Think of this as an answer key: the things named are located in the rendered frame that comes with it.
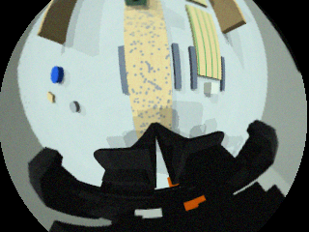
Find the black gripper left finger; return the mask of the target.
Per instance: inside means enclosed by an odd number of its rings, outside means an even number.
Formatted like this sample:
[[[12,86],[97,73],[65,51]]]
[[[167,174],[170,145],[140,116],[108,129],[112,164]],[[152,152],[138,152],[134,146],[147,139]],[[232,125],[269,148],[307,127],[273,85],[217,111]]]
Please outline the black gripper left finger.
[[[130,148],[99,148],[94,151],[94,159],[103,169],[146,169],[148,178],[155,181],[155,158],[157,158],[157,136],[155,136],[155,123],[151,123],[146,132],[140,136],[138,142]]]

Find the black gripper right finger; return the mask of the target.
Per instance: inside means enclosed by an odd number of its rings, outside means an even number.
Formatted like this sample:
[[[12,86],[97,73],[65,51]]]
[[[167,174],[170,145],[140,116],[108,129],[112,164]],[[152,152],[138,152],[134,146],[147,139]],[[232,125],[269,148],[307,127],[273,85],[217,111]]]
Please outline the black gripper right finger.
[[[220,144],[225,135],[223,131],[214,131],[197,136],[197,138],[186,138],[186,136],[178,135],[177,132],[169,131],[159,123],[154,124],[159,151],[161,151],[170,182],[173,185],[180,183],[179,175],[182,174],[184,164],[190,154],[206,150],[217,143]]]

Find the green labelled cube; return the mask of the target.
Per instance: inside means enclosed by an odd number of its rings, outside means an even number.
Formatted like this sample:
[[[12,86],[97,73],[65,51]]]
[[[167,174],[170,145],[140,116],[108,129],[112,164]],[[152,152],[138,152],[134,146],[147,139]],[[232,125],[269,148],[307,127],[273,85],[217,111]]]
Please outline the green labelled cube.
[[[136,7],[142,7],[142,5],[147,5],[147,0],[125,0],[127,5],[136,5]]]

